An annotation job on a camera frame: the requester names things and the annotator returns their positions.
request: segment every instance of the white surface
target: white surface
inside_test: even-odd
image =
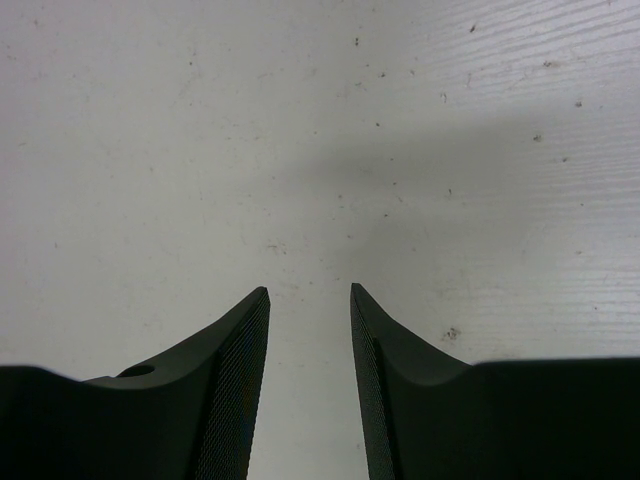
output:
[[[364,479],[351,281],[467,361],[639,354],[639,27],[634,0],[4,2],[0,362],[116,374],[264,284],[250,477]]]

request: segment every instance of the dust particle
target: dust particle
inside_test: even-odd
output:
[[[458,330],[456,327],[451,327],[447,332],[442,336],[443,340],[455,341],[462,332]]]

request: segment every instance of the textured grip surface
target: textured grip surface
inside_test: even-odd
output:
[[[355,301],[351,301],[351,333],[358,379],[360,412],[371,480],[396,480],[376,345]]]
[[[210,393],[196,480],[242,480],[247,476],[267,351],[269,300],[219,351],[218,378]]]

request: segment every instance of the curved edge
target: curved edge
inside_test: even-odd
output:
[[[351,340],[371,480],[403,478],[384,354],[351,291]]]
[[[269,303],[269,293],[265,287],[258,287],[219,320],[164,352],[130,366],[116,377],[99,377],[83,383],[127,390],[178,381],[204,363],[213,361],[216,352],[233,341],[244,326],[243,320],[251,318],[264,300]]]
[[[378,341],[385,361],[407,381],[439,385],[472,368],[396,322],[362,285],[354,283],[351,295],[372,337]]]

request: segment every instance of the black plastic part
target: black plastic part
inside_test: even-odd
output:
[[[0,478],[246,478],[269,308],[258,288],[115,378],[0,368]]]
[[[640,478],[640,360],[470,366],[360,285],[351,322],[372,480]]]

